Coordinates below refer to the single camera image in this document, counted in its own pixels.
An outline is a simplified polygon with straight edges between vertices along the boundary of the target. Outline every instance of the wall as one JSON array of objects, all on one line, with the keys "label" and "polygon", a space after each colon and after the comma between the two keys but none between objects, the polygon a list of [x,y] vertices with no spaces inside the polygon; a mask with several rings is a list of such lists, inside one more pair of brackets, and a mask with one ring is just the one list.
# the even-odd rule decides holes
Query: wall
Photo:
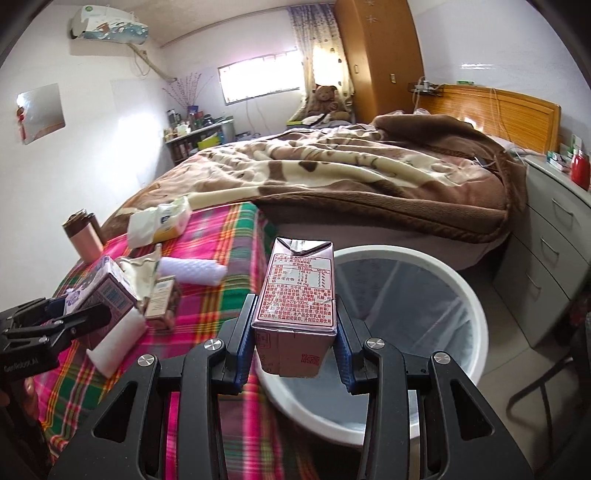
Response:
[{"label": "wall", "polygon": [[471,80],[562,107],[562,134],[591,148],[591,90],[548,22],[526,0],[409,0],[427,78]]},{"label": "wall", "polygon": [[296,41],[287,10],[254,15],[204,30],[164,49],[173,76],[202,73],[204,87],[197,99],[212,116],[234,115],[236,132],[280,133],[296,112],[301,93],[275,93],[247,102],[225,105],[217,69],[231,63],[293,50]]},{"label": "wall", "polygon": [[[125,45],[72,41],[78,7],[50,5],[0,68],[0,310],[53,293],[78,256],[61,224],[81,208],[104,221],[170,160],[165,106]],[[148,54],[164,64],[159,48]],[[147,67],[141,60],[140,67]],[[17,94],[58,83],[66,127],[20,141]]]}]

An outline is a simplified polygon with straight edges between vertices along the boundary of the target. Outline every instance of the barcode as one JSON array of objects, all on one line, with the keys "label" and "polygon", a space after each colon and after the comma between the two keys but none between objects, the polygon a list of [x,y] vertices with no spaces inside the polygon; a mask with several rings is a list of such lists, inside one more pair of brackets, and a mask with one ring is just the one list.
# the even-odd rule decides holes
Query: barcode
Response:
[{"label": "barcode", "polygon": [[124,295],[120,289],[116,288],[111,282],[105,282],[105,288],[101,292],[113,306],[120,312],[124,311],[129,306],[129,298]]},{"label": "barcode", "polygon": [[320,365],[320,357],[318,355],[308,355],[307,353],[302,353],[301,362],[303,364],[312,364],[318,366]]}]

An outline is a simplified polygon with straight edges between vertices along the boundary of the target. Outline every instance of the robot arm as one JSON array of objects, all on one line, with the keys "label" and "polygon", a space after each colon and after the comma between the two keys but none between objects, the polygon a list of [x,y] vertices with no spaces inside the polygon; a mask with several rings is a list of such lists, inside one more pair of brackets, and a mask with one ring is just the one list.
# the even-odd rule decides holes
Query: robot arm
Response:
[{"label": "robot arm", "polygon": [[72,339],[111,320],[109,308],[101,304],[62,316],[64,301],[36,299],[0,313],[0,388],[10,399],[0,408],[0,443],[10,445],[11,475],[22,469],[42,479],[51,468],[41,425],[22,407],[24,380],[57,367],[59,353]]},{"label": "robot arm", "polygon": [[[178,391],[179,480],[226,479],[217,395],[237,394],[246,383],[255,305],[249,295],[237,319],[185,356],[141,356],[78,429],[49,478],[164,478],[167,399]],[[448,354],[405,355],[350,319],[340,299],[337,312],[341,380],[350,393],[370,398],[359,479],[408,478],[408,390],[417,391],[419,403],[421,478],[533,479],[500,419]]]}]

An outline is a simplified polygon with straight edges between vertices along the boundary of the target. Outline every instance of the wooden wardrobe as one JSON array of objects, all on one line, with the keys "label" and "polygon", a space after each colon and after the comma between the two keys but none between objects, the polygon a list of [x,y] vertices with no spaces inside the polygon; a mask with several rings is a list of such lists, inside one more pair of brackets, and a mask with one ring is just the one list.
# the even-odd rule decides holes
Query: wooden wardrobe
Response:
[{"label": "wooden wardrobe", "polygon": [[358,122],[414,109],[409,83],[424,76],[417,31],[407,0],[337,0],[339,24]]}]

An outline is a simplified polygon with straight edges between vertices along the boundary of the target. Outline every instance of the bottle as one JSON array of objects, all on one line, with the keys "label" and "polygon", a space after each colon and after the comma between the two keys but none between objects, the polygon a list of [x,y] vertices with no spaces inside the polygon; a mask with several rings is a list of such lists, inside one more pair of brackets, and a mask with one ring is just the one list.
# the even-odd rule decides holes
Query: bottle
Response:
[{"label": "bottle", "polygon": [[166,115],[168,116],[168,124],[171,127],[174,127],[177,123],[176,112],[174,110],[169,110],[166,112]]},{"label": "bottle", "polygon": [[589,165],[589,156],[581,150],[576,150],[573,154],[570,179],[583,190],[589,190],[591,166]]},{"label": "bottle", "polygon": [[91,264],[101,257],[105,239],[94,213],[80,210],[68,218],[63,228],[84,263]]}]

